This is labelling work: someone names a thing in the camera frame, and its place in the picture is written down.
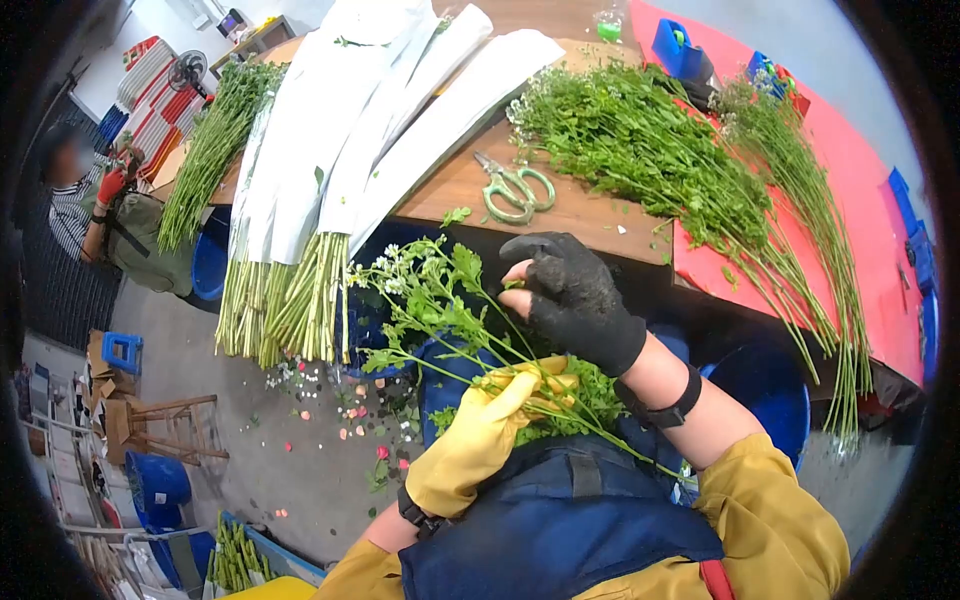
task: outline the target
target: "person's hand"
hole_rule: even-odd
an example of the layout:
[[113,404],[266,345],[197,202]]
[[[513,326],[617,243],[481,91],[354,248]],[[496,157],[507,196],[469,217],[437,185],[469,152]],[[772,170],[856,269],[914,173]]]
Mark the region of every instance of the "person's hand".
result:
[[120,190],[127,185],[123,172],[120,169],[113,169],[100,182],[100,190],[97,191],[97,204],[103,209],[110,208],[113,198],[120,193]]
[[607,266],[577,238],[556,231],[520,235],[500,248],[500,258],[516,263],[504,283],[532,284],[502,292],[501,303],[609,377],[634,364],[646,322],[627,312]]
[[[417,506],[433,515],[452,517],[473,502],[477,484],[507,462],[516,432],[541,415],[524,410],[523,405],[552,405],[540,395],[540,369],[548,373],[547,384],[555,394],[577,387],[576,375],[559,374],[566,369],[565,356],[538,363],[539,369],[527,363],[514,366],[516,372],[490,372],[464,392],[450,427],[410,465],[406,488]],[[572,400],[565,398],[564,404]]]

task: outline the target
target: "small white flower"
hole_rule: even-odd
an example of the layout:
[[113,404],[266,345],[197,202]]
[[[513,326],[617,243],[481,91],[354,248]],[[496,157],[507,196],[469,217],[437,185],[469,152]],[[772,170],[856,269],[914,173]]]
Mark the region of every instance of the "small white flower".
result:
[[403,279],[387,279],[383,284],[383,291],[388,294],[399,294],[403,291]]

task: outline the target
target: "white paper wrap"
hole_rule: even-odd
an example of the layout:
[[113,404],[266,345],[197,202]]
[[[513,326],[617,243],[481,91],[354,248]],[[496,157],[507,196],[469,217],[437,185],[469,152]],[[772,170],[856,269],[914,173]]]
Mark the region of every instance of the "white paper wrap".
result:
[[421,21],[410,42],[376,87],[333,165],[324,193],[317,232],[353,233],[356,214],[363,203],[367,178],[371,174],[373,162],[380,155],[384,134],[397,107],[397,99],[410,81],[430,37],[440,23],[429,2],[423,4],[420,17]]
[[[273,235],[267,240],[275,262],[300,262],[317,228],[334,162],[374,89],[409,43],[424,5],[429,8],[427,0],[340,0],[304,40],[314,38],[309,62],[292,74],[289,106],[276,108],[282,127],[277,123],[275,134],[271,123],[267,134],[268,142],[277,140],[272,154],[282,149],[282,160],[274,161],[276,184],[268,192],[276,196]],[[303,52],[301,46],[292,70]],[[291,79],[288,73],[284,84]],[[320,185],[318,168],[324,174]]]
[[433,40],[396,103],[394,116],[387,127],[387,138],[378,158],[390,150],[430,96],[492,32],[493,24],[490,18],[476,6],[467,4],[446,31]]
[[564,49],[557,42],[530,29],[491,40],[374,168],[378,176],[367,181],[364,208],[350,236],[350,257],[423,174],[479,119],[563,55]]

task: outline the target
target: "concrete floor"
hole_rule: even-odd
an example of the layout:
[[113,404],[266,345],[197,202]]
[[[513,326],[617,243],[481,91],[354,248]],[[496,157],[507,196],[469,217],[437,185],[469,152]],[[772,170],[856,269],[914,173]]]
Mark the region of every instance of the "concrete floor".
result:
[[[406,446],[412,460],[419,454],[415,445],[398,441],[392,416],[376,417],[379,400],[373,385],[367,399],[350,394],[341,400],[322,366],[310,365],[305,371],[318,381],[307,382],[305,389],[316,392],[316,398],[298,401],[279,387],[265,389],[268,374],[252,360],[213,355],[216,326],[215,315],[128,280],[111,323],[112,330],[144,338],[139,382],[144,401],[218,397],[214,409],[203,410],[202,420],[210,439],[230,458],[205,457],[200,468],[187,467],[193,502],[186,512],[192,512],[197,524],[209,525],[216,522],[219,509],[228,510],[267,525],[286,547],[315,564],[339,560],[370,523],[370,508],[380,511],[396,498],[393,479],[384,492],[368,492],[364,471],[373,469],[377,446],[392,450],[395,467],[396,451]],[[317,384],[322,385],[318,392]],[[352,391],[354,386],[342,388]],[[354,421],[353,435],[345,441],[339,431],[346,424],[337,413],[342,401],[370,411],[365,419]],[[308,411],[311,419],[291,415],[294,410]],[[254,415],[258,425],[251,421]],[[382,422],[390,431],[377,438],[366,430],[368,435],[360,437],[355,427],[361,421]],[[281,509],[288,517],[275,515]]]
[[[384,492],[368,491],[364,472],[373,469],[376,447],[388,446],[396,467],[397,450],[409,452],[412,460],[419,445],[400,439],[392,416],[377,415],[380,403],[373,385],[362,398],[353,393],[352,384],[330,384],[320,365],[305,370],[318,379],[304,388],[311,395],[316,392],[316,398],[297,400],[279,387],[266,388],[268,377],[276,374],[261,371],[251,360],[213,355],[216,325],[215,315],[129,281],[117,299],[111,325],[145,340],[139,383],[145,401],[218,396],[215,408],[204,409],[204,424],[209,439],[230,458],[204,458],[202,467],[188,467],[194,500],[187,512],[197,524],[210,525],[217,510],[225,509],[266,525],[277,540],[315,564],[339,560],[371,521],[369,510],[380,511],[396,497],[395,479]],[[344,395],[337,397],[335,388]],[[396,396],[406,388],[405,382],[391,382],[387,391]],[[337,408],[360,406],[370,413],[353,423],[352,436],[340,440],[346,424]],[[303,410],[310,420],[291,414]],[[358,423],[368,427],[367,435],[356,435]],[[377,438],[370,427],[380,423],[390,431]],[[882,431],[865,436],[859,449],[842,460],[829,436],[811,436],[801,485],[837,518],[852,556],[883,520],[911,455],[909,447],[891,445]],[[392,475],[401,473],[395,469]],[[288,517],[275,515],[281,509]]]

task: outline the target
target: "wooden table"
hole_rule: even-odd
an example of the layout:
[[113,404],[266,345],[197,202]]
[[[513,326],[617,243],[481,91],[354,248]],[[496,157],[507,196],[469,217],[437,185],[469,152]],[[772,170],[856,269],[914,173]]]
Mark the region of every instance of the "wooden table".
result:
[[[488,4],[503,6],[500,2]],[[539,24],[535,15],[538,14],[539,9],[545,10],[548,4],[534,2],[533,7],[524,4],[522,11],[512,12],[513,16],[509,18],[498,19],[495,14],[488,14],[494,23],[494,32],[507,33],[524,26]],[[583,11],[579,4],[576,6],[578,11]],[[483,3],[480,3],[480,8],[485,8]],[[443,8],[438,7],[437,11],[442,12]],[[582,15],[582,17],[587,19],[589,15]],[[566,19],[548,19],[539,24],[539,29],[548,34],[558,32],[576,35],[576,30],[569,26],[569,21]],[[592,37],[583,30],[580,30],[579,36]],[[301,41],[301,37],[292,39],[261,55],[260,58],[273,62],[287,62],[296,54]],[[626,43],[615,45],[568,38],[559,38],[557,41],[566,50],[566,55],[558,60],[557,64],[565,61],[566,68],[570,70],[584,70],[598,60],[610,58],[624,60],[629,64],[640,64],[643,61],[643,55],[638,50],[627,47]],[[481,219],[488,214],[481,190],[490,182],[490,176],[473,158],[473,153],[481,151],[501,164],[509,165],[516,156],[516,146],[510,144],[509,136],[510,124],[501,110],[480,133],[441,166],[425,184],[421,185],[411,198],[396,210],[395,215],[439,223],[449,209],[467,206],[472,209],[472,214],[464,221],[465,226],[512,233],[567,231],[599,252],[654,265],[663,265],[671,260],[672,244],[666,241],[664,236],[672,234],[672,227],[664,227],[657,233],[653,232],[654,228],[664,223],[662,219],[646,214],[638,204],[615,200],[608,195],[590,194],[580,182],[574,181],[569,176],[559,175],[545,162],[535,162],[531,166],[546,174],[554,184],[557,201],[553,208],[537,213],[533,222],[526,227],[501,224],[493,218],[481,224]],[[160,200],[165,201],[172,191],[172,182],[185,156],[186,149],[182,146],[177,148],[167,157],[157,173],[154,179],[156,189],[153,194]],[[214,192],[211,198],[211,204],[233,202],[239,172],[240,157],[236,158],[228,168],[221,188]],[[502,202],[497,198],[494,198],[494,201]]]

